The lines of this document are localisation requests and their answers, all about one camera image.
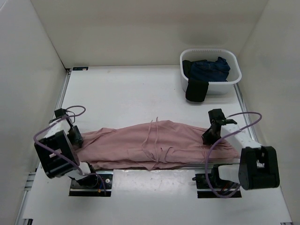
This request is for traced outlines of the pink trousers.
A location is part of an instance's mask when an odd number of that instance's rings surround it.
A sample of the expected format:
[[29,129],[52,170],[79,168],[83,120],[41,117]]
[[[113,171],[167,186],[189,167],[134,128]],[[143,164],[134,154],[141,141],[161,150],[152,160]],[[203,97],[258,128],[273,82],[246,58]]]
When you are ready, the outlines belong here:
[[[210,150],[203,144],[206,130],[170,120],[151,121],[120,129],[102,128],[84,133],[83,146],[76,150],[81,162],[94,169],[128,167],[172,168],[202,164]],[[227,141],[219,143],[210,155],[213,162],[231,162],[239,152]]]

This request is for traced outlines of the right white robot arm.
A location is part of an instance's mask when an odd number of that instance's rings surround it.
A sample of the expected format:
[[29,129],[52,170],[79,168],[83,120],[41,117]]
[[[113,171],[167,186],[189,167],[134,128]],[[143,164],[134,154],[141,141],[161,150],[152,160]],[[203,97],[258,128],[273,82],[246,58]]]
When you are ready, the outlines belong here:
[[[219,198],[232,197],[239,188],[244,190],[277,188],[280,184],[278,159],[276,150],[271,146],[263,146],[247,136],[243,131],[252,125],[239,127],[231,116],[226,117],[221,109],[208,112],[210,128],[202,135],[205,145],[210,145],[205,158],[205,178],[209,189]],[[217,172],[209,178],[209,158],[215,147],[227,140],[236,150],[240,150],[238,165],[220,165]],[[224,194],[217,192],[215,187],[222,187],[231,181],[236,188]]]

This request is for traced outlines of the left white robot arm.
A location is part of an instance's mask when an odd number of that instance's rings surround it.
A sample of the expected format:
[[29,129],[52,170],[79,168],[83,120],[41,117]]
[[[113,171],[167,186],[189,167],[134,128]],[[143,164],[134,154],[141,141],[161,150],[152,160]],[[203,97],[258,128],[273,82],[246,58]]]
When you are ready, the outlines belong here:
[[71,108],[54,111],[55,117],[48,127],[33,137],[35,150],[48,178],[66,176],[79,186],[98,188],[101,178],[89,163],[81,162],[75,152],[83,146],[83,137],[74,122],[83,112],[75,114]]

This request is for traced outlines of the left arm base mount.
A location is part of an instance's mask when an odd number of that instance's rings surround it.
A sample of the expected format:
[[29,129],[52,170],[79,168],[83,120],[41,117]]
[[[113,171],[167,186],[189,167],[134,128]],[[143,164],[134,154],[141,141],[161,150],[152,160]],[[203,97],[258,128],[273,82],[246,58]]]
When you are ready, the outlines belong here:
[[76,197],[110,197],[113,186],[113,171],[98,171],[101,179],[92,175],[80,181],[71,180],[69,196]]

